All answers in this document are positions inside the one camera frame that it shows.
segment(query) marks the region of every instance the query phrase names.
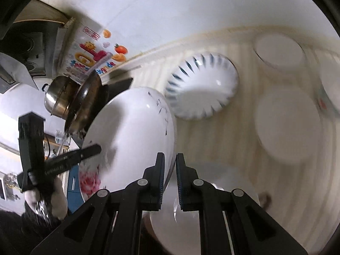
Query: blue cabinet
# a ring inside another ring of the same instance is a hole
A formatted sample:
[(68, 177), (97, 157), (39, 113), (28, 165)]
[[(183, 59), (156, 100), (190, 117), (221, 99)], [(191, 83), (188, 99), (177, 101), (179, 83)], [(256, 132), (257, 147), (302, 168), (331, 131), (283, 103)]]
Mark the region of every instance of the blue cabinet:
[(67, 203), (68, 208), (73, 213), (84, 201), (82, 195), (80, 194), (79, 179), (78, 179), (79, 166), (76, 165), (69, 171), (68, 184), (67, 184)]

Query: pot handle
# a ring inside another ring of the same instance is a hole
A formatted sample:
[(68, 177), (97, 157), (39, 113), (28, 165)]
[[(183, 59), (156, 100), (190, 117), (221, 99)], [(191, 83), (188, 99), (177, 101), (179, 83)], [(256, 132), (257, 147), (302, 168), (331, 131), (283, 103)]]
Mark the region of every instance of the pot handle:
[(50, 86), (50, 85), (49, 85), (48, 83), (45, 83), (45, 84), (42, 86), (42, 88), (41, 88), (42, 92), (46, 92), (46, 91), (45, 91), (45, 87), (46, 87), (46, 86)]

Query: silver rivet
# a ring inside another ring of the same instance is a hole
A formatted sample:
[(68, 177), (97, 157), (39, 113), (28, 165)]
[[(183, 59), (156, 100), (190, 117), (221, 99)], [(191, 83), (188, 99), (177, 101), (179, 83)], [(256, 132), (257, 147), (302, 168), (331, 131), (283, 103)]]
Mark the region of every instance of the silver rivet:
[(108, 195), (108, 191), (107, 190), (104, 190), (104, 189), (101, 189), (97, 192), (97, 195), (99, 197), (106, 197)]
[(139, 186), (145, 186), (145, 185), (147, 185), (147, 183), (148, 183), (148, 181), (146, 179), (144, 179), (144, 178), (142, 178), (142, 179), (137, 181), (137, 184)]
[(194, 185), (196, 185), (196, 186), (202, 186), (203, 185), (203, 180), (201, 180), (201, 179), (195, 179), (194, 181), (193, 181), (193, 183), (194, 183)]
[(237, 197), (241, 197), (244, 194), (244, 192), (241, 189), (235, 189), (232, 193)]

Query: cable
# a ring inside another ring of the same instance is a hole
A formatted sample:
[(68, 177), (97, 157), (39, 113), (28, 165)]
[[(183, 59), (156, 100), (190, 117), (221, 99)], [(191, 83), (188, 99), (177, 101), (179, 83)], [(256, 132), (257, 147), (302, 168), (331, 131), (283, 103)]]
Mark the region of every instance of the cable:
[(47, 159), (50, 157), (51, 154), (51, 146), (50, 146), (50, 141), (48, 140), (48, 136), (45, 134), (46, 139), (47, 139), (47, 144), (48, 144), (48, 156)]

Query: pink rose pattern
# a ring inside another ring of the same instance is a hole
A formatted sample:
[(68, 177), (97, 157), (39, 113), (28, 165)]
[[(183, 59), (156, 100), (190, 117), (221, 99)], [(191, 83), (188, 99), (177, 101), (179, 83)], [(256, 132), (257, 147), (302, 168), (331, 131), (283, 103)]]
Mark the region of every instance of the pink rose pattern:
[(79, 186), (85, 201), (100, 189), (99, 166), (97, 172), (79, 172)]

